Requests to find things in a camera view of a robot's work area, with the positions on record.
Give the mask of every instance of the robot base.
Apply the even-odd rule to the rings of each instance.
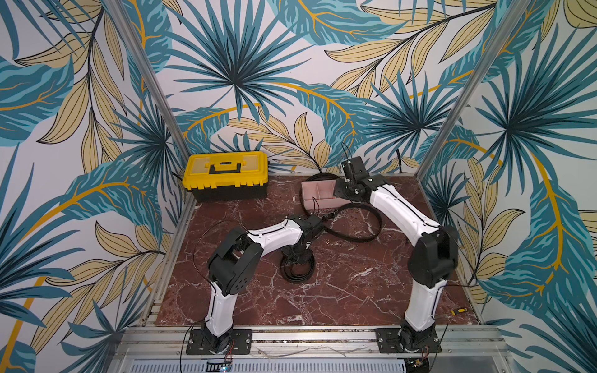
[[[220,337],[213,336],[205,324],[201,329],[190,332],[187,355],[226,354],[233,343],[232,354],[248,355],[251,351],[253,331],[250,329],[232,329]]]
[[[429,353],[441,352],[435,324],[428,329],[415,332],[407,323],[400,328],[375,329],[379,353],[420,353],[422,349]]]

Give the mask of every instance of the yellow toolbox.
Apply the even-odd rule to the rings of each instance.
[[[183,186],[198,202],[267,197],[267,155],[263,152],[192,155]]]

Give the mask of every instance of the black toolbox bottom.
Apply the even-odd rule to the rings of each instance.
[[[241,199],[267,198],[267,183],[256,186],[225,186],[191,189],[197,202],[239,201]]]

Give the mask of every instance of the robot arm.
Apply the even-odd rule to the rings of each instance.
[[[321,219],[311,215],[286,218],[258,230],[236,227],[228,233],[207,262],[211,298],[204,336],[213,352],[220,353],[228,345],[236,298],[247,287],[262,256],[282,249],[290,263],[307,263],[313,256],[309,245],[322,227]]]
[[[442,227],[404,199],[382,175],[369,175],[360,157],[342,163],[345,179],[338,179],[334,195],[369,202],[386,214],[414,246],[408,260],[413,289],[400,334],[402,350],[419,351],[435,329],[435,310],[443,287],[457,265],[457,232]],[[222,352],[232,329],[238,293],[251,280],[262,256],[282,249],[291,263],[305,264],[313,256],[309,245],[323,229],[322,220],[288,218],[260,230],[234,228],[208,261],[210,308],[204,335],[213,351]]]

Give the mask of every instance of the ventilation grille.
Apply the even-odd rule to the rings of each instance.
[[[183,373],[202,373],[206,360],[186,360]],[[406,373],[399,359],[235,359],[229,372],[241,373]],[[178,373],[177,360],[136,360],[130,373]]]

